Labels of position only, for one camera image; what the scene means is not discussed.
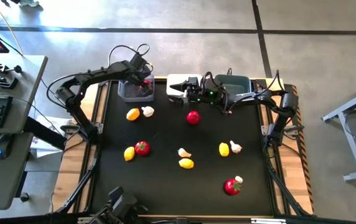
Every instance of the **yellow lemon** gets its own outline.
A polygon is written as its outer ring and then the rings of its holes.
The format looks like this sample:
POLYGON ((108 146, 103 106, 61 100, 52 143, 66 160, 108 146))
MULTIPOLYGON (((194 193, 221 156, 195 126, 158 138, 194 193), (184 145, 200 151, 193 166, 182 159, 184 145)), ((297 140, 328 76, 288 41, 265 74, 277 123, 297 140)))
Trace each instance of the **yellow lemon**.
POLYGON ((124 151, 124 159, 126 161, 130 161, 131 159, 133 159, 135 156, 135 149, 134 147, 128 147, 125 151, 124 151))
POLYGON ((185 158, 179 161, 179 165, 185 169, 191 169, 195 165, 192 160, 185 158))
POLYGON ((138 117, 139 117, 139 109, 138 108, 133 108, 127 113, 128 121, 134 121, 138 117))
POLYGON ((227 143, 221 143, 219 150, 220 150, 221 156, 227 157, 229 155, 229 146, 227 143))

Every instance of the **computer mouse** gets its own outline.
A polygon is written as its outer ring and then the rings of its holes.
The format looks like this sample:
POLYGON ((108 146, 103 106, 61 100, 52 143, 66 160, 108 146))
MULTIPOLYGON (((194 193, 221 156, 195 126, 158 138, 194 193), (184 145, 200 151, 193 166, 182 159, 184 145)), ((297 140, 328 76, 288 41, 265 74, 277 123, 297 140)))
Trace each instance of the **computer mouse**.
POLYGON ((2 134, 0 136, 0 159, 6 159, 11 151, 13 134, 2 134))

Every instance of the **clear plastic bin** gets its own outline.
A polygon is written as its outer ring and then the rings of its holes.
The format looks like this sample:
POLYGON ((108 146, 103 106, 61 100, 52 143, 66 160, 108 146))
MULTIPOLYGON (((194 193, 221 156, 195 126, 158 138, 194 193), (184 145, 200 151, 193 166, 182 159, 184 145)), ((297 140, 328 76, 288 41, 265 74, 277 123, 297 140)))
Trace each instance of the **clear plastic bin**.
POLYGON ((151 90, 147 93, 143 92, 143 89, 140 86, 133 85, 128 82, 120 81, 118 83, 118 95, 124 100, 124 102, 149 102, 154 99, 154 77, 150 75, 145 78, 150 82, 151 90))

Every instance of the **red tomato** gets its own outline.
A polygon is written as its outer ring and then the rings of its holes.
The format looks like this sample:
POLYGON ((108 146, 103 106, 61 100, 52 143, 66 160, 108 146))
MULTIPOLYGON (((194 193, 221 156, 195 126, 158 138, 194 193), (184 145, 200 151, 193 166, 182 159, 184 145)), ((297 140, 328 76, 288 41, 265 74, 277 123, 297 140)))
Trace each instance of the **red tomato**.
POLYGON ((189 114, 186 116, 186 121, 189 124, 198 124, 200 121, 200 115, 197 111, 191 111, 189 114))
POLYGON ((135 152, 140 156, 146 156, 151 150, 150 145, 146 141, 140 141, 135 145, 135 152))
POLYGON ((239 194, 240 187, 241 184, 235 179, 230 179, 225 182, 225 192, 229 195, 239 194))

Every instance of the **concrete floor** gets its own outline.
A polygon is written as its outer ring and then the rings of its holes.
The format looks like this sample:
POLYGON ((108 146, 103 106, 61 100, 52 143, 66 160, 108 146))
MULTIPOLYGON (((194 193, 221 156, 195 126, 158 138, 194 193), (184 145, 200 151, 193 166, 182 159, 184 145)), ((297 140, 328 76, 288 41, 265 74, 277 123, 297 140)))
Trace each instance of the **concrete floor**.
MULTIPOLYGON (((257 2, 264 29, 356 30, 356 1, 257 2)), ((0 10, 16 27, 256 28, 251 0, 40 3, 42 8, 34 9, 13 3, 7 8, 0 3, 0 10)), ((15 45, 10 33, 0 35, 15 45)), ((141 43, 151 46, 146 58, 153 63, 155 75, 203 74, 208 70, 225 73, 232 67, 235 75, 265 77, 257 34, 16 32, 16 36, 25 54, 48 56, 46 83, 62 75, 105 66, 107 53, 114 45, 141 43)), ((342 178, 343 174, 356 172, 354 157, 340 125, 321 121, 322 116, 356 95, 356 35, 265 35, 265 43, 272 71, 279 69, 284 82, 298 88, 315 213, 320 217, 356 220, 356 181, 345 183, 342 178)), ((130 56, 121 49, 112 60, 130 56)), ((37 92, 38 108, 49 116, 67 117, 45 99, 44 91, 41 86, 37 92)), ((56 174, 36 172, 28 178, 24 190, 33 195, 33 201, 14 201, 9 210, 0 211, 0 217, 48 211, 48 196, 56 174)))

